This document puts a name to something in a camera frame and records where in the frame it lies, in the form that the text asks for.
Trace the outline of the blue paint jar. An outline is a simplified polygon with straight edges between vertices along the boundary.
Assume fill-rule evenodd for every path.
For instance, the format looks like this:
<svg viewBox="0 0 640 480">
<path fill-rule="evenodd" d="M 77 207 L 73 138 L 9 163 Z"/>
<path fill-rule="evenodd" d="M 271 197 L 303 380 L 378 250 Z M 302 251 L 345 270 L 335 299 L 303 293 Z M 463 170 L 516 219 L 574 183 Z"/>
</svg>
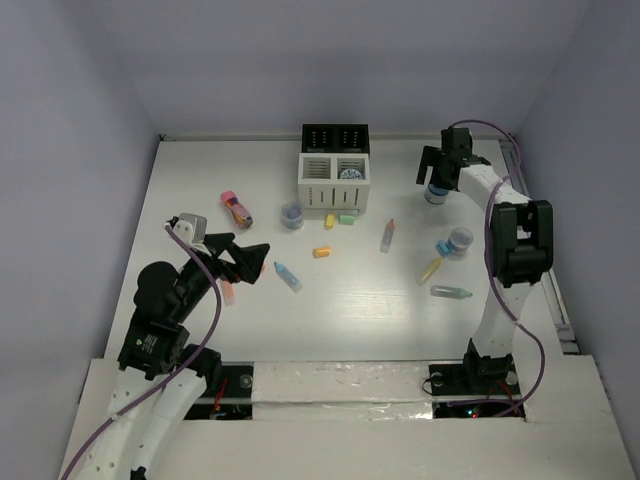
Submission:
<svg viewBox="0 0 640 480">
<path fill-rule="evenodd" d="M 432 183 L 429 183 L 425 188 L 424 198 L 433 205 L 441 205 L 446 202 L 449 193 L 449 190 L 436 187 Z"/>
<path fill-rule="evenodd" d="M 364 176 L 361 171 L 355 168 L 347 168 L 340 172 L 341 180 L 363 180 Z"/>
</svg>

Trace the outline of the clear jar of paperclips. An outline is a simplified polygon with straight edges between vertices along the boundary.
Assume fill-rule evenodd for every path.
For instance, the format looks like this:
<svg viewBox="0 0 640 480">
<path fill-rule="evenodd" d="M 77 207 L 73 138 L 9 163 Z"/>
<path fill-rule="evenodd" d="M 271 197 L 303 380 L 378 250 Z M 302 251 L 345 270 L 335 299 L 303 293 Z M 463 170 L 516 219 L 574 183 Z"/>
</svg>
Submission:
<svg viewBox="0 0 640 480">
<path fill-rule="evenodd" d="M 298 230 L 304 224 L 304 208 L 299 202 L 289 202 L 281 207 L 281 222 L 290 230 Z"/>
</svg>

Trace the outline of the pink-capped tube of crayons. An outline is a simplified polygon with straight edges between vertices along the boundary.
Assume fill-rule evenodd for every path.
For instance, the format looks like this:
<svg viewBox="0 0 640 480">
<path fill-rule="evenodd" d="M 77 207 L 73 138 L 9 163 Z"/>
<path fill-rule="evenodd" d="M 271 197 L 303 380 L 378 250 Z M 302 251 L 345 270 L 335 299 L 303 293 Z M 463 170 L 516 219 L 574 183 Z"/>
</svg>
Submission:
<svg viewBox="0 0 640 480">
<path fill-rule="evenodd" d="M 231 191 L 225 191 L 220 195 L 221 202 L 231 214 L 235 224 L 242 230 L 249 229 L 253 225 L 253 218 L 249 211 L 239 201 L 237 195 Z"/>
</svg>

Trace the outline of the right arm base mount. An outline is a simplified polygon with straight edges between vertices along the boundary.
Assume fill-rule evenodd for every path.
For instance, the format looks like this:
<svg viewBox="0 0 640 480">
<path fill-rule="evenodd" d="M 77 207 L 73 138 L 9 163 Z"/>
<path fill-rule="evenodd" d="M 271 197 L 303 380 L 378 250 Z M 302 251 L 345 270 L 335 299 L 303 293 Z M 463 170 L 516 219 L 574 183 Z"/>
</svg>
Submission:
<svg viewBox="0 0 640 480">
<path fill-rule="evenodd" d="M 491 377 L 470 380 L 461 363 L 431 364 L 421 390 L 431 398 L 436 419 L 526 418 L 518 383 Z"/>
</svg>

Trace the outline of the yellow highlighter marker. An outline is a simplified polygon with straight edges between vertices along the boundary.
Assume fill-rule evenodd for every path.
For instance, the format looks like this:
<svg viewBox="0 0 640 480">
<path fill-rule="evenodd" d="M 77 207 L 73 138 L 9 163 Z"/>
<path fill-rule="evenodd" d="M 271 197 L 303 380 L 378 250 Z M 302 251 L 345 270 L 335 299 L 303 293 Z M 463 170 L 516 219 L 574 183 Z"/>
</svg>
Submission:
<svg viewBox="0 0 640 480">
<path fill-rule="evenodd" d="M 424 285 L 437 272 L 442 263 L 442 257 L 431 260 L 416 276 L 416 283 L 420 286 Z"/>
</svg>

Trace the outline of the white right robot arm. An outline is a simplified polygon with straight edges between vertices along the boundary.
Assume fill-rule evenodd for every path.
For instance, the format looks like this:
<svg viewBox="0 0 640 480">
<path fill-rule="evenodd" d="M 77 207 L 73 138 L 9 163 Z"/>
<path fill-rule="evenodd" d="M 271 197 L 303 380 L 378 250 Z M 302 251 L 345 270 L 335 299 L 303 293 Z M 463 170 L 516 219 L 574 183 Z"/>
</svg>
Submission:
<svg viewBox="0 0 640 480">
<path fill-rule="evenodd" d="M 466 121 L 425 147 L 416 182 L 456 191 L 484 214 L 484 260 L 489 293 L 478 328 L 457 363 L 432 364 L 428 391 L 439 397 L 488 397 L 515 370 L 513 337 L 534 286 L 554 260 L 553 207 L 516 191 L 491 163 L 474 153 Z"/>
</svg>

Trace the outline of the clear jar of blue pins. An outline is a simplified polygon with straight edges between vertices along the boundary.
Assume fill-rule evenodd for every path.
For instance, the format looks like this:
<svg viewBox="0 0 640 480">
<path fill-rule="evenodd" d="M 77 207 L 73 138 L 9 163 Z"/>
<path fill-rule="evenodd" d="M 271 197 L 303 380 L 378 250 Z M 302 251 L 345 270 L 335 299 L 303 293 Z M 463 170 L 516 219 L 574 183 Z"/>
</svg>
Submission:
<svg viewBox="0 0 640 480">
<path fill-rule="evenodd" d="M 446 245 L 451 255 L 463 256 L 473 244 L 473 233 L 464 227 L 453 229 L 447 239 Z"/>
</svg>

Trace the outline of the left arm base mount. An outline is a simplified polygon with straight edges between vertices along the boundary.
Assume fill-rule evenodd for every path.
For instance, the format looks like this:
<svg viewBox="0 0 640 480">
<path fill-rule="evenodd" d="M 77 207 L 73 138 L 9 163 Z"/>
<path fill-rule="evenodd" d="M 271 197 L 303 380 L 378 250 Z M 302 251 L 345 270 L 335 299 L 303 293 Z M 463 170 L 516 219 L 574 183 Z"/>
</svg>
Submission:
<svg viewBox="0 0 640 480">
<path fill-rule="evenodd" d="M 224 363 L 217 389 L 209 389 L 197 399 L 185 420 L 251 420 L 253 376 L 253 363 Z"/>
</svg>

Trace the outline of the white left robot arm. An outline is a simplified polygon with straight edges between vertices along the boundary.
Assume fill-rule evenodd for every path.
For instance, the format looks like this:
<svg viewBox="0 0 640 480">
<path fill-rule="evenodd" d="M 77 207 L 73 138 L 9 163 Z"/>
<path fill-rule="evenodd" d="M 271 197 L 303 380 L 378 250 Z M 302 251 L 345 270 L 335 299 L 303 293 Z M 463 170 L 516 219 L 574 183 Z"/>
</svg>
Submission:
<svg viewBox="0 0 640 480">
<path fill-rule="evenodd" d="M 181 267 L 157 261 L 137 279 L 132 315 L 117 357 L 103 423 L 62 472 L 64 479 L 154 479 L 179 424 L 202 395 L 223 385 L 219 352 L 189 343 L 184 322 L 219 280 L 254 284 L 268 244 L 240 247 L 232 233 L 166 232 L 188 255 Z"/>
</svg>

